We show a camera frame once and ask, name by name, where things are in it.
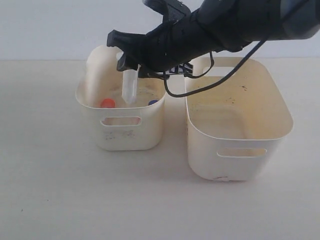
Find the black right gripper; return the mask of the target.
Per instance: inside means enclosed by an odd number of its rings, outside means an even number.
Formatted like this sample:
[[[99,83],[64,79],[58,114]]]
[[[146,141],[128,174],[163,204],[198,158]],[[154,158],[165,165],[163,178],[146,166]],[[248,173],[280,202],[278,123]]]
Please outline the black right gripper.
[[[225,11],[197,9],[173,18],[168,10],[157,10],[162,24],[147,34],[112,30],[106,38],[107,47],[139,49],[143,45],[143,65],[122,52],[116,70],[134,70],[139,77],[154,77],[209,52],[225,49],[221,25]]]

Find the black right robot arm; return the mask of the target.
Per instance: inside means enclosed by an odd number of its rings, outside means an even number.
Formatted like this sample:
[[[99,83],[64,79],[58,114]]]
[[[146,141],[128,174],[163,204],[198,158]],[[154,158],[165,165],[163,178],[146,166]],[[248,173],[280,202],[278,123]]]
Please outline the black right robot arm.
[[[289,19],[296,0],[205,0],[191,11],[178,0],[146,0],[162,23],[146,34],[112,31],[107,45],[118,47],[129,62],[160,73],[209,52],[239,52],[255,41],[304,40],[320,29],[320,3],[307,1]]]

